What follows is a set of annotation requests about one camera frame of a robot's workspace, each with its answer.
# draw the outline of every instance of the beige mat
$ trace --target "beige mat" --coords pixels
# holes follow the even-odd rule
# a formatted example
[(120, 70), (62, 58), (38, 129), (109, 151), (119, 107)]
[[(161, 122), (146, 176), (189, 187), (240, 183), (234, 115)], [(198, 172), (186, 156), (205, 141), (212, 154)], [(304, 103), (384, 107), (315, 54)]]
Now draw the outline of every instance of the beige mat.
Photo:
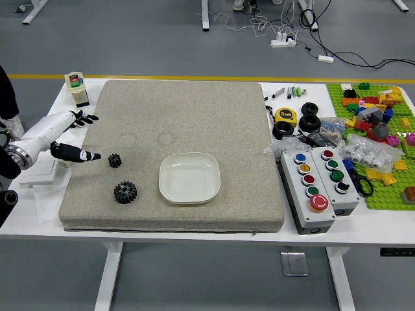
[[(111, 80), (101, 93), (84, 148), (103, 159), (76, 164), (59, 217), (67, 230), (276, 232), (284, 220), (261, 86), (254, 82)], [(218, 194), (201, 205), (168, 202), (162, 161), (204, 152), (220, 169)], [(110, 154), (123, 164), (111, 168)], [(117, 203), (121, 181), (138, 198)]]

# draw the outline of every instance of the table leg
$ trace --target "table leg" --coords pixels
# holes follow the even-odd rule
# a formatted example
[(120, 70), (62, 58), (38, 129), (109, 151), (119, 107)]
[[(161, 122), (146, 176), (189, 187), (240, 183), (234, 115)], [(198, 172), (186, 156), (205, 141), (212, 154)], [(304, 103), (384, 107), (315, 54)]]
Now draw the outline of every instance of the table leg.
[(351, 296), (349, 280), (342, 257), (349, 249), (350, 248), (326, 248), (340, 311), (355, 311), (355, 304)]
[(402, 12), (408, 12), (408, 7), (402, 2), (402, 0), (394, 0), (396, 5), (401, 9)]
[(104, 242), (104, 245), (108, 249), (108, 254), (102, 273), (101, 285), (99, 286), (95, 311), (110, 310), (115, 281), (117, 280), (119, 261), (123, 250), (122, 242)]
[[(301, 9), (303, 11), (313, 9), (313, 0), (309, 0), (309, 4), (306, 3), (306, 0), (298, 0), (298, 4), (301, 6)], [(307, 18), (307, 21), (309, 22), (309, 24), (311, 24), (313, 22), (313, 19), (314, 19), (313, 18), (313, 12), (312, 11), (306, 11), (304, 13), (304, 15)], [(317, 22), (313, 23), (313, 25), (311, 26), (311, 30), (312, 31), (317, 31), (318, 30)]]
[(45, 6), (45, 4), (48, 2), (48, 0), (32, 0), (33, 3), (33, 10), (29, 13), (29, 15), (25, 18), (23, 21), (24, 25), (30, 24), (30, 22), (38, 15), (40, 10)]
[(209, 31), (208, 0), (202, 0), (202, 27), (203, 31)]

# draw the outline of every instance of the plastic bag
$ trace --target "plastic bag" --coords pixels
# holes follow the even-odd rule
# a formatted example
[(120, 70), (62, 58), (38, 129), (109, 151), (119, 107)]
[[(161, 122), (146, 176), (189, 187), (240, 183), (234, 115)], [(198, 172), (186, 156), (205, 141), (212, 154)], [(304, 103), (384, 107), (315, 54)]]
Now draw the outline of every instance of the plastic bag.
[(298, 136), (283, 137), (282, 140), (265, 149), (264, 154), (274, 153), (275, 160), (280, 162), (284, 151), (308, 150), (311, 148), (308, 144), (299, 141), (298, 138)]
[(343, 159), (376, 168), (384, 174), (391, 173), (394, 163), (405, 155), (397, 148), (355, 134), (349, 134), (347, 141), (347, 146), (343, 146), (339, 152)]
[(343, 138), (345, 119), (343, 118), (320, 118), (320, 134), (338, 145)]

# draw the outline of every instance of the tape measure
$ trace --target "tape measure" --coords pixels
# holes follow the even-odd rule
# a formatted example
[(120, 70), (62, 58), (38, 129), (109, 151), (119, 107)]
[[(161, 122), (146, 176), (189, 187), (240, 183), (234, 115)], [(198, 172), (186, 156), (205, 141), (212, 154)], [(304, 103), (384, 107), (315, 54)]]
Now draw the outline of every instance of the tape measure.
[(280, 108), (275, 112), (275, 123), (285, 121), (290, 123), (293, 127), (297, 125), (297, 114), (290, 108)]

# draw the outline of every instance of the gray floor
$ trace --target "gray floor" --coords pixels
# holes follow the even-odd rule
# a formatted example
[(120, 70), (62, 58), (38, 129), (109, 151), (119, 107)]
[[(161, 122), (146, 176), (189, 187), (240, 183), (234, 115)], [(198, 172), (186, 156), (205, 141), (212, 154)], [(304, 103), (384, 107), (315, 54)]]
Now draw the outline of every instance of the gray floor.
[[(228, 26), (248, 25), (231, 0), (210, 0), (212, 13), (229, 14)], [(328, 0), (316, 0), (317, 14)], [(275, 35), (234, 32), (219, 16), (202, 32), (200, 1), (50, 0), (22, 25), (20, 1), (0, 0), (0, 63), (11, 75), (62, 75), (62, 79), (12, 79), (21, 118), (30, 128), (53, 104), (63, 75), (240, 76), (269, 78), (391, 79), (415, 98), (415, 67), (391, 63), (361, 69), (335, 60), (320, 63), (299, 44), (270, 48)], [(392, 0), (332, 1), (319, 19), (332, 51), (352, 51), (375, 64), (415, 59), (415, 6), (402, 13)], [(268, 20), (282, 6), (258, 0)], [(307, 30), (292, 22), (311, 54), (323, 54)], [(349, 61), (356, 57), (345, 56)], [(10, 181), (0, 179), (8, 185)], [(93, 310), (105, 261), (99, 243), (0, 240), (0, 310)], [(280, 248), (214, 245), (126, 245), (113, 310), (335, 310), (324, 249), (306, 249), (311, 277), (284, 278)], [(345, 265), (357, 310), (412, 310), (414, 258), (384, 259), (378, 249), (351, 249)], [(310, 295), (322, 286), (324, 291)]]

